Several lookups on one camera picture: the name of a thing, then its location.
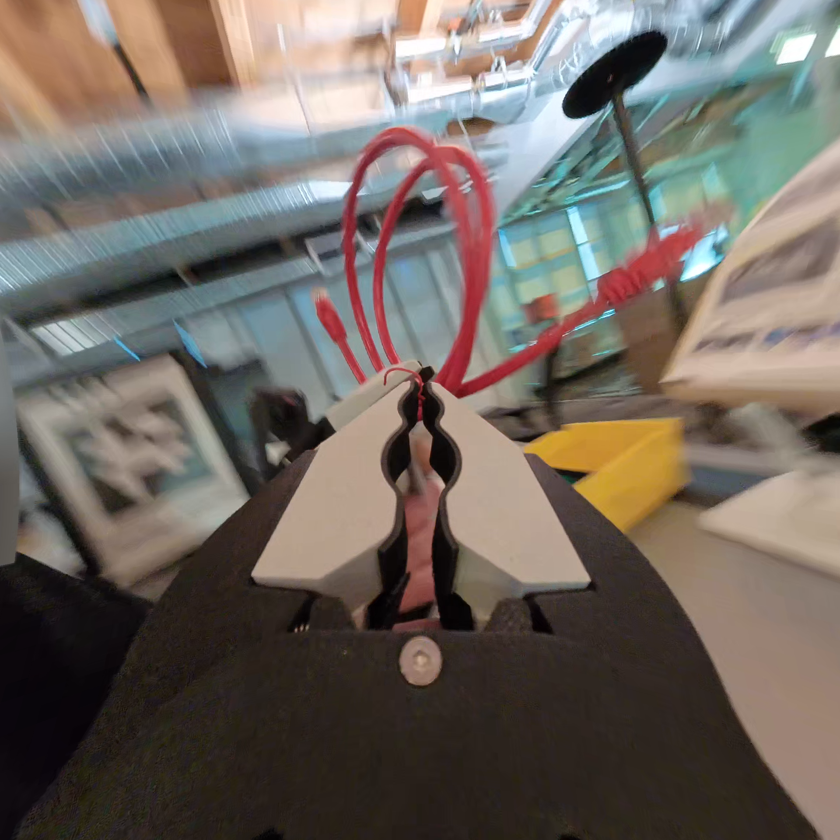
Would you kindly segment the printed instruction sheet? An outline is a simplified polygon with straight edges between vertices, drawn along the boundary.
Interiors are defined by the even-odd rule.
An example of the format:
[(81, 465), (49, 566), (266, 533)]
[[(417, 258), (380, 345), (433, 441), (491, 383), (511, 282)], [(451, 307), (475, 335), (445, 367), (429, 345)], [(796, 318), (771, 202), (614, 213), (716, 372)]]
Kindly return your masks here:
[(838, 412), (838, 141), (742, 231), (660, 384), (686, 402)]

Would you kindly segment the white and wooden document stand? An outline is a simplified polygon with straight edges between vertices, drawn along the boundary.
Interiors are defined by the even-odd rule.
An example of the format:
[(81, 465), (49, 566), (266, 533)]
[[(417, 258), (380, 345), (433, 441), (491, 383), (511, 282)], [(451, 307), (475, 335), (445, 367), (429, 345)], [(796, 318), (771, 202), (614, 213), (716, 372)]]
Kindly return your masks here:
[(766, 402), (728, 407), (780, 473), (710, 509), (701, 517), (701, 527), (838, 577), (838, 455), (819, 454), (782, 412), (818, 418), (829, 414), (795, 412)]

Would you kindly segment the black floor lamp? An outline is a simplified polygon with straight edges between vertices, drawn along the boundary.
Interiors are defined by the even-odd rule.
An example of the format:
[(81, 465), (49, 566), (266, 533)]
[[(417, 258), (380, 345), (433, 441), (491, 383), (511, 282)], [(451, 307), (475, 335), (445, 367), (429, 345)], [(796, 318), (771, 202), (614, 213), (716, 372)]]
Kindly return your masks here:
[(647, 219), (648, 238), (658, 238), (636, 134), (624, 103), (625, 90), (635, 86), (655, 68), (668, 40), (660, 29), (649, 29), (609, 48), (585, 69), (563, 97), (563, 114), (569, 119), (591, 117), (609, 108), (620, 135), (628, 170)]

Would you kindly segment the red twist tie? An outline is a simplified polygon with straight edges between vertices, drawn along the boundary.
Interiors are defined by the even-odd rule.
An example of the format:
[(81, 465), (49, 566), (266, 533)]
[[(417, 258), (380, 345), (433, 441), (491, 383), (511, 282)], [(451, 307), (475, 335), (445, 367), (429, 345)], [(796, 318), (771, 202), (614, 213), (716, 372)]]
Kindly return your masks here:
[(416, 420), (419, 422), (423, 418), (424, 413), (424, 400), (426, 396), (425, 385), (426, 381), (424, 379), (423, 374), (420, 371), (412, 370), (405, 366), (392, 366), (386, 369), (382, 375), (382, 383), (384, 386), (387, 386), (387, 382), (391, 375), (396, 373), (405, 373), (411, 382), (416, 384)]

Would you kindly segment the silver air duct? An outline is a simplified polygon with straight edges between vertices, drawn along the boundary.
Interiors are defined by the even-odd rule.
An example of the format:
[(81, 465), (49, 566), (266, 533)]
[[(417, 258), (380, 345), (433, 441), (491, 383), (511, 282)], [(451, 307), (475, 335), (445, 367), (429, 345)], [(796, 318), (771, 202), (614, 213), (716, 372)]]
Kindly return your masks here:
[(37, 308), (101, 280), (120, 287), (340, 220), (348, 181), (304, 180), (57, 234), (2, 243), (9, 307)]

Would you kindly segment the person's left hand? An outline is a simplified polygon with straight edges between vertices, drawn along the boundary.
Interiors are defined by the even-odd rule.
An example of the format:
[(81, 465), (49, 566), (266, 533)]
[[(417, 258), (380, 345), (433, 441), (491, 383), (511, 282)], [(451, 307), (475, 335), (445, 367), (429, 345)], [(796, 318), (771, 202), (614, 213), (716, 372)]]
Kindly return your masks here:
[(432, 438), (425, 430), (412, 433), (412, 467), (419, 489), (404, 498), (409, 580), (400, 607), (402, 616), (434, 603), (433, 538), (443, 481), (431, 466)]

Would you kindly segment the yellow plastic bin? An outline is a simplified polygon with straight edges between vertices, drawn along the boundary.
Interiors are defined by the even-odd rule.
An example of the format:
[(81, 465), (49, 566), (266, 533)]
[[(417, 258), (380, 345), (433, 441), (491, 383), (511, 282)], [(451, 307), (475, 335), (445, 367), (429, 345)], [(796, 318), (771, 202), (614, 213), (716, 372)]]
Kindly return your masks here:
[(678, 418), (573, 423), (523, 450), (538, 456), (621, 532), (685, 489), (690, 469)]

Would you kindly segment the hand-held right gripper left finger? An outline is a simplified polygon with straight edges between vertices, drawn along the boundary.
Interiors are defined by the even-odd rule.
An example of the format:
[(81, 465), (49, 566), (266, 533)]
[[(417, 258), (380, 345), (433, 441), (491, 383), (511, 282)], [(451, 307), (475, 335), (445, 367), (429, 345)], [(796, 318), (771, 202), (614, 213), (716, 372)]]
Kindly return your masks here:
[(339, 599), (392, 628), (409, 574), (404, 492), (416, 384), (396, 387), (318, 446), (253, 569), (253, 582)]

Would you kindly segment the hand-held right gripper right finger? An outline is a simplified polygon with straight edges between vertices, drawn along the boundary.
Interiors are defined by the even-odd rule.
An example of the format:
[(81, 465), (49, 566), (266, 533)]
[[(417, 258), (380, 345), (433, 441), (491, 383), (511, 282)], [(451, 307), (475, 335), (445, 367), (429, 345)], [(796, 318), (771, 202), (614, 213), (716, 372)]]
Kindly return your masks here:
[(424, 387), (423, 424), (443, 482), (432, 543), (442, 628), (475, 629), (508, 599), (590, 586), (520, 446), (435, 381)]

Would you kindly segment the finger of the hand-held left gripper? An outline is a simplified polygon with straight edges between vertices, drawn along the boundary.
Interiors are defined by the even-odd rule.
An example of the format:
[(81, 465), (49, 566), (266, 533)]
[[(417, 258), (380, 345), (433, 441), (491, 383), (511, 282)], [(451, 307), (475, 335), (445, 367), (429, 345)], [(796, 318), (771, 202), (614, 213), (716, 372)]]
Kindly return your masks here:
[(333, 404), (324, 414), (323, 420), (333, 432), (339, 432), (396, 387), (415, 380), (422, 368), (418, 360), (401, 361), (387, 366), (358, 385), (351, 394)]

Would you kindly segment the black framed marker sign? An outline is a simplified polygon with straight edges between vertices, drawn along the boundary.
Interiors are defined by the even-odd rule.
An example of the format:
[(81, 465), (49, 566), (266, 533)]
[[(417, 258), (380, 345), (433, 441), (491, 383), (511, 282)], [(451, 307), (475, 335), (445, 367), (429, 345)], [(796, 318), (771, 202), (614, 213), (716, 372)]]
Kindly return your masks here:
[(82, 562), (118, 586), (184, 560), (254, 493), (182, 351), (26, 386), (16, 415), (24, 460)]

